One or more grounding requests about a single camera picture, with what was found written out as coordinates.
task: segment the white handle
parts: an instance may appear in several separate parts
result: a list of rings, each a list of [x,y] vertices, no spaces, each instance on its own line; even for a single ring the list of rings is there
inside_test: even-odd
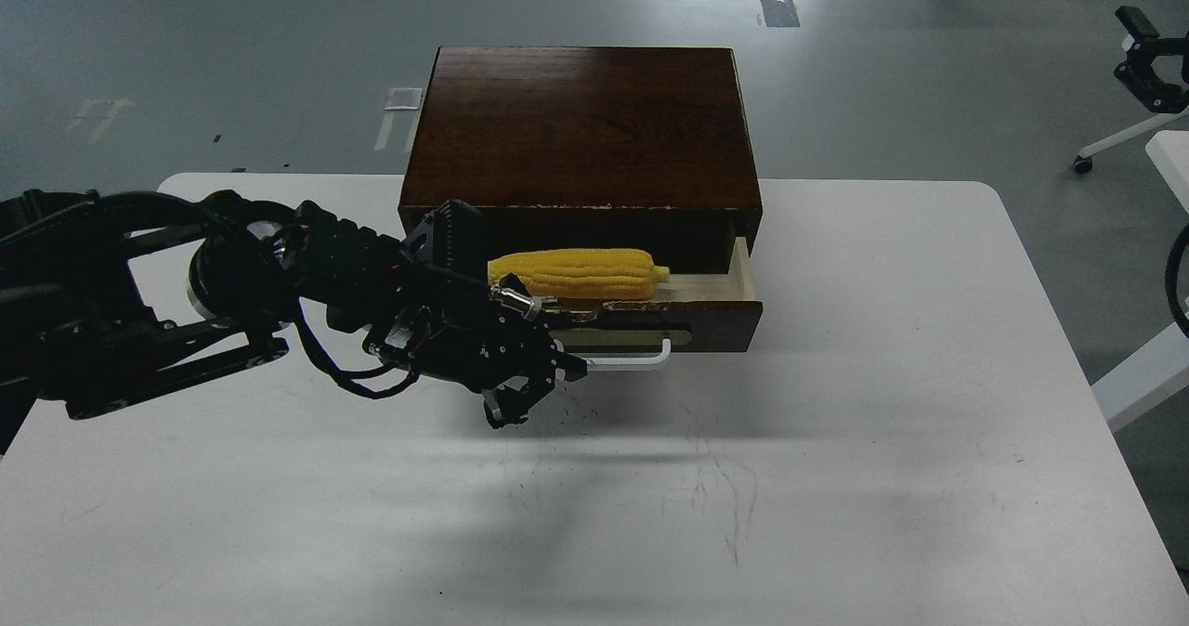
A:
[[[656,370],[665,365],[672,352],[673,342],[668,337],[661,339],[659,355],[646,357],[584,357],[586,370]]]

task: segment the yellow corn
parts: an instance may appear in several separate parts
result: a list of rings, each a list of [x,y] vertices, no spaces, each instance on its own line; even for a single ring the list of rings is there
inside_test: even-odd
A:
[[[504,255],[487,263],[487,283],[514,273],[535,296],[644,300],[668,280],[668,267],[631,248],[568,248]]]

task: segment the open drawer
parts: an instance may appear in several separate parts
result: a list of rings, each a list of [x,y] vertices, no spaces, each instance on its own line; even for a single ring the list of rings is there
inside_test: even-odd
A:
[[[655,351],[663,338],[673,351],[743,352],[763,312],[742,237],[725,273],[672,274],[647,301],[568,303],[552,334],[572,352]]]

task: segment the chair leg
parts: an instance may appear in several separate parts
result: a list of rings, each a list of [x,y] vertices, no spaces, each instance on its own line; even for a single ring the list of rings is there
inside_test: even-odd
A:
[[[1087,148],[1082,148],[1077,151],[1077,156],[1082,158],[1089,158],[1092,155],[1096,155],[1109,148],[1114,148],[1125,140],[1131,140],[1137,136],[1152,131],[1153,129],[1160,129],[1162,126],[1176,120],[1178,118],[1184,118],[1189,115],[1189,109],[1181,113],[1163,113],[1152,118],[1149,118],[1134,126],[1126,127],[1116,134],[1108,136],[1097,143],[1090,143]]]

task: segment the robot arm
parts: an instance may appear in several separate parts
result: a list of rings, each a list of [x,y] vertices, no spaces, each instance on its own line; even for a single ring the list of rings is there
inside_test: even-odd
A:
[[[205,320],[177,326],[144,305],[127,261],[194,240],[189,292]],[[27,192],[0,204],[0,397],[20,419],[34,396],[96,417],[279,358],[273,333],[291,323],[310,363],[353,394],[396,395],[428,375],[482,394],[493,427],[522,422],[559,369],[578,380],[586,362],[556,346],[542,300],[515,276],[486,284],[484,243],[483,215],[461,201],[398,240],[310,201]],[[326,303],[334,330],[366,328],[378,367],[340,369],[301,298]],[[234,334],[247,345],[191,358]],[[361,384],[396,369],[395,387]]]

